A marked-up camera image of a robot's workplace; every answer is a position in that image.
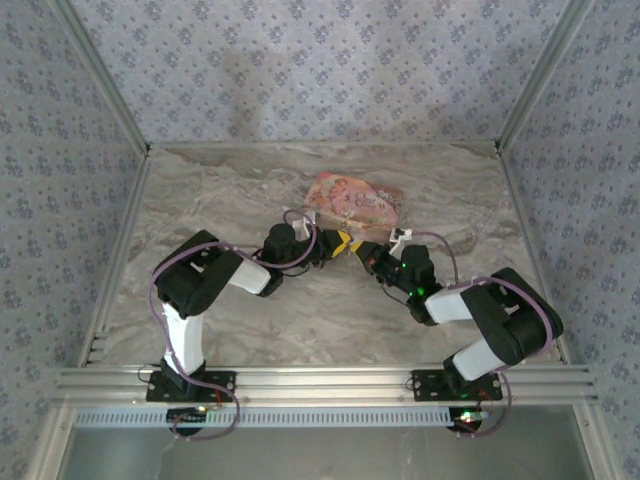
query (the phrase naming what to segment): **floral wallpaper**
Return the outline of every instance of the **floral wallpaper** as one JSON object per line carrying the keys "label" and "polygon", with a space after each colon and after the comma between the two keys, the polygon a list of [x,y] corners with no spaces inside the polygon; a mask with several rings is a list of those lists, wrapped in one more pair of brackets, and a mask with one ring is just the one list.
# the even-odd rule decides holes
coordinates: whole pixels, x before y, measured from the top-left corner
{"label": "floral wallpaper", "polygon": [[485,141],[566,0],[72,3],[147,141]]}
{"label": "floral wallpaper", "polygon": [[84,339],[138,159],[44,0],[0,2],[0,479]]}
{"label": "floral wallpaper", "polygon": [[640,4],[596,2],[508,153],[577,357],[640,478]]}

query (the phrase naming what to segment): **pink package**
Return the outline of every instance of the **pink package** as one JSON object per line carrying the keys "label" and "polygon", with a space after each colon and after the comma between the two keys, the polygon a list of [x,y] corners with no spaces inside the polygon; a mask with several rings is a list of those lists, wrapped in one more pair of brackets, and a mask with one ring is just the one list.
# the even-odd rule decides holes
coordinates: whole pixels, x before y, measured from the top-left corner
{"label": "pink package", "polygon": [[321,228],[344,228],[355,241],[385,243],[398,225],[403,197],[399,188],[322,172],[303,208],[316,213]]}

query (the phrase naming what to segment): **wall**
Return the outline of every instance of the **wall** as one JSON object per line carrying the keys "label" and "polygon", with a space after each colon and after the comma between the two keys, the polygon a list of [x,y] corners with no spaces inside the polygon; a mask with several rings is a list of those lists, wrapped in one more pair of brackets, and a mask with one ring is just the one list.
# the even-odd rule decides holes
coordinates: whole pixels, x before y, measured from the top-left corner
{"label": "wall", "polygon": [[566,0],[72,0],[147,141],[490,140]]}
{"label": "wall", "polygon": [[640,478],[640,6],[596,2],[508,154],[577,361]]}
{"label": "wall", "polygon": [[0,2],[0,479],[72,366],[137,167],[43,0]]}

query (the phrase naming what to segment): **white arm segment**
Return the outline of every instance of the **white arm segment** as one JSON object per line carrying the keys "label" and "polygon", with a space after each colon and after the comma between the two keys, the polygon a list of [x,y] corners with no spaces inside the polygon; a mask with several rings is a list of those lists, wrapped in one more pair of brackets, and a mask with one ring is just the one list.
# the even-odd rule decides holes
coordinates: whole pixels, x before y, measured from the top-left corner
{"label": "white arm segment", "polygon": [[453,365],[465,380],[473,381],[504,366],[504,362],[496,357],[483,338],[456,353]]}
{"label": "white arm segment", "polygon": [[459,320],[473,320],[471,312],[469,312],[467,305],[460,296],[460,293],[467,288],[443,289],[427,298],[424,304],[433,321],[447,323]]}
{"label": "white arm segment", "polygon": [[[187,317],[183,320],[168,303],[163,303],[162,309],[167,319],[169,338],[171,338],[171,345],[178,362],[180,362],[184,373],[191,375],[204,362],[202,355],[202,318],[204,314]],[[167,365],[176,372],[178,371],[169,353],[164,354],[164,359]]]}
{"label": "white arm segment", "polygon": [[[267,286],[270,278],[271,275],[268,270],[251,260],[245,259],[229,279],[229,284],[257,295]],[[183,320],[170,304],[163,303],[162,309],[167,319],[169,338],[178,362],[180,362],[184,373],[191,375],[204,362],[202,353],[202,319],[204,313],[194,317],[187,317]],[[164,359],[173,370],[178,371],[170,354],[165,353]]]}

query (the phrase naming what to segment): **mounting plate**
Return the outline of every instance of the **mounting plate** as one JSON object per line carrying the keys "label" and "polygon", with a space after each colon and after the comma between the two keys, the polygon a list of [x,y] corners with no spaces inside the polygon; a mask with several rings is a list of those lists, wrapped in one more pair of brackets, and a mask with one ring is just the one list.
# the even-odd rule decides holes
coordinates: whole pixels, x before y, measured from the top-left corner
{"label": "mounting plate", "polygon": [[[212,371],[205,370],[202,377],[198,378],[201,382],[213,383],[225,387],[235,393],[236,388],[236,372],[233,371]],[[198,388],[195,394],[187,398],[180,389],[171,382],[163,372],[153,372],[149,378],[149,386],[147,387],[147,402],[162,403],[231,403],[229,395],[216,392],[210,388]]]}
{"label": "mounting plate", "polygon": [[502,388],[497,374],[484,375],[460,392],[447,385],[444,370],[413,370],[411,372],[413,399],[416,402],[502,400]]}

